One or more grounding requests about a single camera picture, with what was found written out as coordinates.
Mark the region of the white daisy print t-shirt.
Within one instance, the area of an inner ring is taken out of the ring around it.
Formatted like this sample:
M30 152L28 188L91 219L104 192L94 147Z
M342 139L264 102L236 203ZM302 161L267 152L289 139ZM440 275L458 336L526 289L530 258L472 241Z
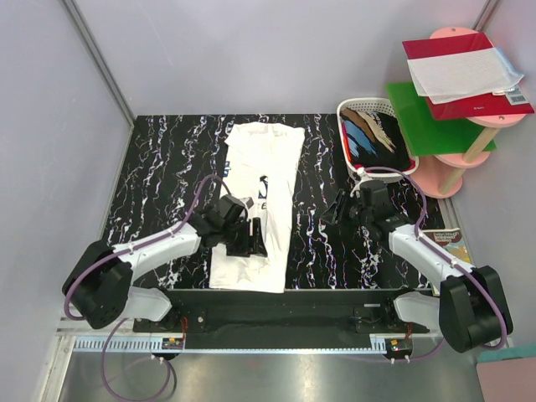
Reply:
M212 289L282 293L290 249L296 173L305 129L280 123L233 126L225 143L224 182L237 198L251 198L248 215L260 218L267 256L228 256L212 249Z

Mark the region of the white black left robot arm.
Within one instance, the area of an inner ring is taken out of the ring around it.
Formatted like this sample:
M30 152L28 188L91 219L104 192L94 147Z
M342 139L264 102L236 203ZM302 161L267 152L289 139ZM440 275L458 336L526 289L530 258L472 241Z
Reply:
M62 286L66 306L94 329L122 318L153 322L164 332L180 323L181 312L167 294L156 288L135 286L146 273L199 250L224 245L232 257L265 257L261 220L251 218L252 198L226 194L210 205L156 234L131 243L110 246L91 243Z

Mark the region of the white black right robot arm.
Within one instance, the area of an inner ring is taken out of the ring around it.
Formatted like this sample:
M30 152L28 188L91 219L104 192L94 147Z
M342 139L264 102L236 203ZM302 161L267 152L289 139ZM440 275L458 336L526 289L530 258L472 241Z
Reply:
M400 291L380 311L385 329L398 332L409 323L418 324L440 332L458 353L505 346L513 321L497 271L466 263L434 243L394 206L385 183L362 181L352 192L340 191L321 220L366 229L438 289L438 296Z

